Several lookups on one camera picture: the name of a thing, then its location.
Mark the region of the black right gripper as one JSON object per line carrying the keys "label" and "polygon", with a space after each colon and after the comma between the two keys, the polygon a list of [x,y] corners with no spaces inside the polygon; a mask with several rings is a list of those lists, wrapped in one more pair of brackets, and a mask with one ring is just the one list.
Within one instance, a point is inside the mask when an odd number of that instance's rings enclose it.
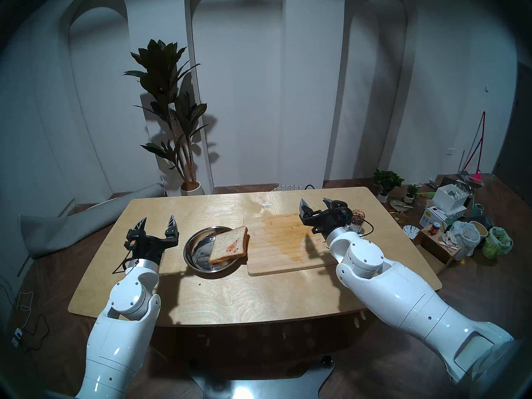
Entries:
{"label": "black right gripper", "polygon": [[299,217],[303,225],[312,227],[313,234],[322,234],[327,238],[336,228],[350,226],[353,221],[353,211],[347,203],[339,200],[323,198],[327,209],[314,210],[302,197],[299,204]]}

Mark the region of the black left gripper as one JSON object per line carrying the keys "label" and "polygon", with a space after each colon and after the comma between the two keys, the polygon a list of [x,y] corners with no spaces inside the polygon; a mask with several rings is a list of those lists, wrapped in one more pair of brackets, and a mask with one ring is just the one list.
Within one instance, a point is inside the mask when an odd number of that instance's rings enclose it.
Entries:
{"label": "black left gripper", "polygon": [[146,267],[159,270],[164,251],[176,247],[179,243],[179,231],[173,214],[168,221],[165,238],[148,236],[145,232],[146,221],[147,218],[141,219],[132,228],[132,233],[126,235],[124,246],[128,251],[132,251],[128,269]]}

